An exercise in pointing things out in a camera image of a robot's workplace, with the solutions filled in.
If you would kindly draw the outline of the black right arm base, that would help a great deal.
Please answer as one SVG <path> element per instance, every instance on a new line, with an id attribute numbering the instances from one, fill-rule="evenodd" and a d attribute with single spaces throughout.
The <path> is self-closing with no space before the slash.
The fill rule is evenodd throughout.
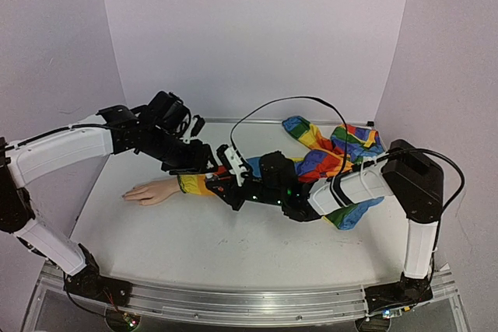
<path id="1" fill-rule="evenodd" d="M 388 309 L 416 306 L 433 298 L 430 277 L 407 278 L 404 273 L 399 281 L 373 285 L 365 289 L 365 300 L 370 315 Z"/>

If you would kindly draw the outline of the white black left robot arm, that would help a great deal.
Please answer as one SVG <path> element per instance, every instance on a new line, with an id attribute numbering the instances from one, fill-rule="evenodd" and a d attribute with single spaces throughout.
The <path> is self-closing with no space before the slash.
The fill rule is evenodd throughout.
<path id="1" fill-rule="evenodd" d="M 197 138 L 205 120 L 182 99 L 161 91 L 146 105 L 116 105 L 61 128 L 22 141 L 1 141 L 1 231 L 14 235 L 74 276 L 88 298 L 100 297 L 104 279 L 91 270 L 91 256 L 50 227 L 30 202 L 29 183 L 58 169 L 96 157 L 143 153 L 172 175 L 212 173 L 211 147 Z"/>

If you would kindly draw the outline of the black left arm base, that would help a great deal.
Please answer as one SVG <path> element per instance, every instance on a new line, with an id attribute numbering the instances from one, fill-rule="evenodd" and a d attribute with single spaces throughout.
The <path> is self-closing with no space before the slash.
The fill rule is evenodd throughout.
<path id="1" fill-rule="evenodd" d="M 103 276 L 95 264 L 87 264 L 79 273 L 66 276 L 64 289 L 85 299 L 126 306 L 131 297 L 132 284 Z"/>

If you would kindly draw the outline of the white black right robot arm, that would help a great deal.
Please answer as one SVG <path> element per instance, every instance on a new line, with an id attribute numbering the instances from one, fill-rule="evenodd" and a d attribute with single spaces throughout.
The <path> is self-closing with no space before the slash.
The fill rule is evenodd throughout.
<path id="1" fill-rule="evenodd" d="M 217 153 L 225 169 L 209 174 L 205 185 L 235 211 L 253 201 L 279 206 L 294 221 L 311 222 L 381 197 L 395 197 L 409 221 L 402 276 L 427 277 L 443 212 L 444 172 L 422 150 L 398 140 L 388 152 L 347 173 L 307 183 L 299 181 L 294 162 L 280 151 L 262 156 L 256 167 L 233 146 L 221 145 Z"/>

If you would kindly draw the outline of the mannequin hand with forearm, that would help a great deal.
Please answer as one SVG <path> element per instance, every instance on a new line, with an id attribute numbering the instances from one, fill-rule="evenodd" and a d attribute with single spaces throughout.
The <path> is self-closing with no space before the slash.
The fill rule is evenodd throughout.
<path id="1" fill-rule="evenodd" d="M 141 206 L 151 206 L 164 202 L 180 191 L 180 186 L 175 179 L 157 180 L 134 187 L 122 198 L 124 201 L 134 201 Z"/>

